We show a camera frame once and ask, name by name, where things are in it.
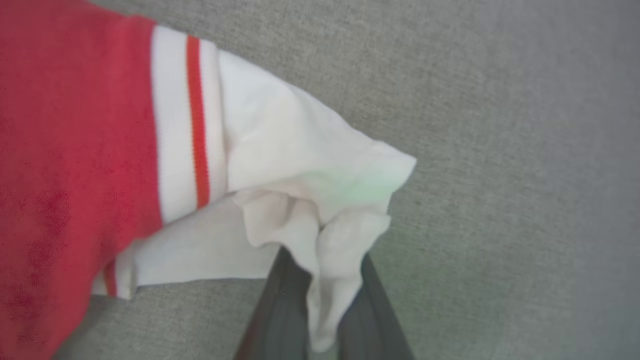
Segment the folded white cloth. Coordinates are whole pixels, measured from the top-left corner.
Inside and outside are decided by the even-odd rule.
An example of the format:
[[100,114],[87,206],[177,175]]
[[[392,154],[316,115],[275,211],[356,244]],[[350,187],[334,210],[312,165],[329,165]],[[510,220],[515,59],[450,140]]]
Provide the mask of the folded white cloth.
[[[284,245],[312,276],[311,344],[327,350],[362,285],[363,256],[389,227],[391,196],[416,160],[265,70],[218,56],[227,195],[118,255],[118,296],[130,299],[144,285],[265,278]],[[103,276],[93,293],[107,293]]]

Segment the red stripe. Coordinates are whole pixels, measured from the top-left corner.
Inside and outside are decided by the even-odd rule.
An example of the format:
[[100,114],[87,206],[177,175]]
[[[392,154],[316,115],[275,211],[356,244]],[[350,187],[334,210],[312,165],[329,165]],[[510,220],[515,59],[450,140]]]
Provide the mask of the red stripe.
[[198,209],[209,203],[209,171],[205,147],[204,105],[200,82],[200,40],[187,39],[187,72],[189,77],[189,100],[191,102],[191,126],[193,128],[193,161],[198,189]]
[[104,284],[107,286],[107,295],[118,296],[118,286],[116,286],[116,261],[108,263],[104,268]]

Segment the white stripe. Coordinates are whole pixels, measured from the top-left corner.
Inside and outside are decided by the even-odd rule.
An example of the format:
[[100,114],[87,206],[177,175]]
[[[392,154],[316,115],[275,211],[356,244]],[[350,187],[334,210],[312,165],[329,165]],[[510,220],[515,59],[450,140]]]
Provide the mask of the white stripe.
[[200,79],[204,103],[205,142],[209,169],[210,200],[222,199],[227,192],[227,161],[222,123],[218,49],[212,42],[200,41]]
[[160,209],[165,224],[196,211],[198,205],[186,49],[185,34],[156,26],[151,72]]
[[118,298],[131,300],[138,289],[138,274],[134,256],[139,243],[132,242],[116,257],[116,289]]
[[104,281],[104,269],[100,270],[98,275],[93,278],[91,284],[91,294],[108,296],[107,283]]

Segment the sleeve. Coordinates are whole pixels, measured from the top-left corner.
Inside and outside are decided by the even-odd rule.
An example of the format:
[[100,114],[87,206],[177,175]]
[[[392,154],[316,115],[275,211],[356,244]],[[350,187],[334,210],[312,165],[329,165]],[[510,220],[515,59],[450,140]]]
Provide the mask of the sleeve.
[[0,359],[48,359],[116,255],[226,192],[217,49],[79,0],[0,3]]
[[390,226],[391,197],[417,160],[238,56],[221,51],[220,72],[228,187],[246,239],[287,247],[311,275],[310,346],[327,351],[362,286],[364,256]]

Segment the gray carpet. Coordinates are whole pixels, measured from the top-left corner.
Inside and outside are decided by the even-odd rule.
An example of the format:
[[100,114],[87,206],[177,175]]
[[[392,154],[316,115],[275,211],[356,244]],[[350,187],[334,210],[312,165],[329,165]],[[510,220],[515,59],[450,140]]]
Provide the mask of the gray carpet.
[[[373,259],[417,359],[640,358],[640,3],[100,0],[419,159]],[[93,299],[58,359],[231,359],[261,281]]]

